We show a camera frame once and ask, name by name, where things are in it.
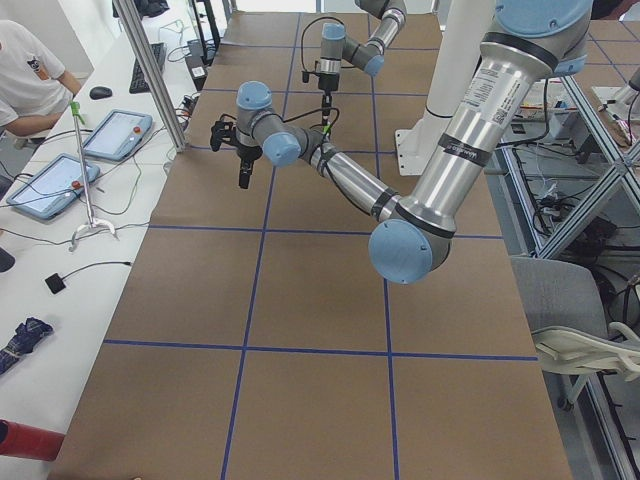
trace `metal pole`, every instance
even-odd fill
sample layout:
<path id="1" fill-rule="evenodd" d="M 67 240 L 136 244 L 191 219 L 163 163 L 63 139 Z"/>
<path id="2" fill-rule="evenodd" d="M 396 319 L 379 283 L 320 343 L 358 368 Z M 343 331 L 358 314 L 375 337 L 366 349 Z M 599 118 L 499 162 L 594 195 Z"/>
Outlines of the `metal pole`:
<path id="1" fill-rule="evenodd" d="M 113 0 L 113 4 L 122 20 L 124 31 L 129 38 L 133 53 L 144 72 L 149 88 L 151 89 L 153 101 L 171 136 L 173 145 L 177 152 L 182 152 L 187 146 L 184 131 L 176 117 L 173 104 L 171 103 L 171 97 L 169 97 L 167 87 L 162 80 L 162 73 L 160 72 L 158 63 L 151 52 L 149 39 L 142 27 L 140 15 L 136 10 L 133 0 Z"/>

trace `metal stand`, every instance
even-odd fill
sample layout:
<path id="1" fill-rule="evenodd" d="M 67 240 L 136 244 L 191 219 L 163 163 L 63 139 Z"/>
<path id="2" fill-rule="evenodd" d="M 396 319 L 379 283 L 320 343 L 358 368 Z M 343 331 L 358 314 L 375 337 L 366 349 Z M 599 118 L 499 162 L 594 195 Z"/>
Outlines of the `metal stand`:
<path id="1" fill-rule="evenodd" d="M 93 205 L 91 203 L 91 188 L 89 185 L 89 176 L 87 175 L 87 162 L 84 158 L 84 150 L 82 148 L 82 135 L 80 134 L 80 122 L 84 124 L 84 120 L 80 116 L 80 104 L 78 102 L 71 102 L 71 113 L 73 115 L 73 125 L 76 130 L 76 140 L 78 141 L 78 157 L 80 158 L 80 170 L 82 170 L 82 186 L 84 187 L 84 195 L 87 201 L 87 217 L 89 218 L 89 221 L 84 225 L 80 225 L 78 228 L 76 228 L 76 231 L 71 236 L 71 246 L 69 247 L 69 251 L 73 252 L 78 245 L 78 236 L 84 232 L 108 228 L 111 235 L 113 235 L 116 239 L 118 238 L 118 236 L 116 235 L 116 229 L 111 222 L 96 218 L 96 216 L 94 215 Z"/>
<path id="2" fill-rule="evenodd" d="M 173 145 L 176 147 L 177 152 L 183 152 L 187 145 L 184 131 L 176 117 L 176 112 L 171 103 L 171 97 L 169 96 L 167 87 L 162 81 L 162 73 L 158 67 L 158 62 L 151 52 L 149 39 L 142 27 L 138 11 L 132 0 L 113 0 L 113 6 L 120 16 L 122 26 L 129 38 L 133 53 L 144 72 L 145 79 L 151 89 L 151 96 L 158 108 L 162 122 L 171 136 Z"/>

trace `chair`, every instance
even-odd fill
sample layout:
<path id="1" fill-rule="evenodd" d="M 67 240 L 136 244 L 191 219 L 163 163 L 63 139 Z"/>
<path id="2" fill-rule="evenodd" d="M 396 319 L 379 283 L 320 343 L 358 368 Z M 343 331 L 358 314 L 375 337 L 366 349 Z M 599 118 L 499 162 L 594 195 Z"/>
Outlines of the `chair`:
<path id="1" fill-rule="evenodd" d="M 609 324 L 625 338 L 608 340 L 598 288 L 589 270 L 556 260 L 511 257 L 520 297 L 544 371 L 578 375 L 558 406 L 573 408 L 589 375 L 615 371 L 625 381 L 640 376 L 640 338 L 626 325 Z"/>

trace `light blue joint cap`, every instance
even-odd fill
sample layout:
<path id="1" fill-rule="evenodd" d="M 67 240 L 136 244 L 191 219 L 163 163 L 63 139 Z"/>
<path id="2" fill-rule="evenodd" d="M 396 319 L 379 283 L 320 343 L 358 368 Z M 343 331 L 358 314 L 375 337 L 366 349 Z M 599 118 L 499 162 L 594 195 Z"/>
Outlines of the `light blue joint cap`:
<path id="1" fill-rule="evenodd" d="M 364 67 L 364 73 L 375 77 L 384 65 L 384 57 L 382 55 L 376 55 L 373 57 Z"/>
<path id="2" fill-rule="evenodd" d="M 560 62 L 556 69 L 553 71 L 553 75 L 555 77 L 566 77 L 567 75 L 573 75 L 582 70 L 585 63 L 587 63 L 586 55 Z"/>
<path id="3" fill-rule="evenodd" d="M 252 80 L 240 85 L 236 104 L 244 110 L 262 110 L 271 106 L 271 90 L 264 83 Z"/>
<path id="4" fill-rule="evenodd" d="M 369 258 L 380 275 L 395 283 L 414 283 L 431 271 L 431 245 L 409 222 L 391 219 L 369 238 Z"/>
<path id="5" fill-rule="evenodd" d="M 496 20 L 518 37 L 548 37 L 571 27 L 592 3 L 593 0 L 498 0 Z"/>
<path id="6" fill-rule="evenodd" d="M 326 40 L 342 40 L 346 36 L 344 25 L 325 23 L 322 26 L 322 38 Z"/>
<path id="7" fill-rule="evenodd" d="M 300 144 L 296 137 L 288 132 L 277 132 L 269 135 L 262 145 L 262 150 L 276 167 L 286 167 L 300 156 Z"/>

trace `computer mouse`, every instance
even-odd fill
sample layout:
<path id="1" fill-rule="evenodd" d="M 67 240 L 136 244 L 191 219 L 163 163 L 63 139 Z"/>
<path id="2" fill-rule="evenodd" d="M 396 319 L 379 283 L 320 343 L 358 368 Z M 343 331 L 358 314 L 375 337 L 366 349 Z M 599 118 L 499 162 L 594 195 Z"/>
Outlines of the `computer mouse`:
<path id="1" fill-rule="evenodd" d="M 109 87 L 93 87 L 89 92 L 92 100 L 100 100 L 101 98 L 109 98 L 113 92 Z"/>

